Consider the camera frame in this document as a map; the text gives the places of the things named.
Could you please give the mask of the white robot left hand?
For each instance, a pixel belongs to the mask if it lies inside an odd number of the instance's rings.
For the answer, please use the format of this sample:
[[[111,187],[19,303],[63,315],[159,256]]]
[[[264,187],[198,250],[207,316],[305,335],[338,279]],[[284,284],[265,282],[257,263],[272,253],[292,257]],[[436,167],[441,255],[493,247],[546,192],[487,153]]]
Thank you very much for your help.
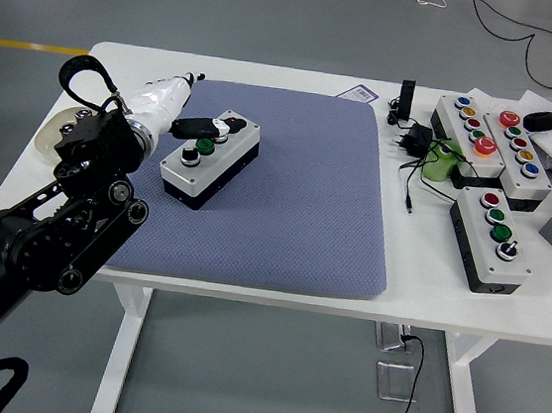
[[[175,139],[213,140],[245,129],[248,124],[238,117],[180,117],[194,83],[204,79],[204,73],[186,73],[147,83],[126,102],[130,127],[149,140],[158,140],[163,134]]]

